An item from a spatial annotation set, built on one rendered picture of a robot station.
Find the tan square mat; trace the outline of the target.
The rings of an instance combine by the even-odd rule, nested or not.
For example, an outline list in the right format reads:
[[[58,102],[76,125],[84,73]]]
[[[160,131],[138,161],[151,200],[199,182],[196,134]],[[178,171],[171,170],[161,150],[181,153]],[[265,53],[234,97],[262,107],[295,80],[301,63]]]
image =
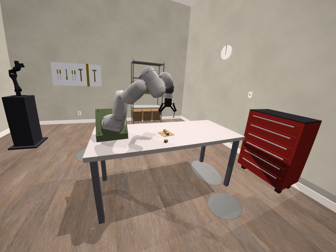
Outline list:
[[[170,131],[168,131],[168,132],[169,132],[169,135],[168,135],[168,136],[172,136],[172,135],[174,135],[174,134],[171,133]],[[161,134],[163,137],[166,137],[166,136],[167,136],[163,131],[158,132],[158,133]]]

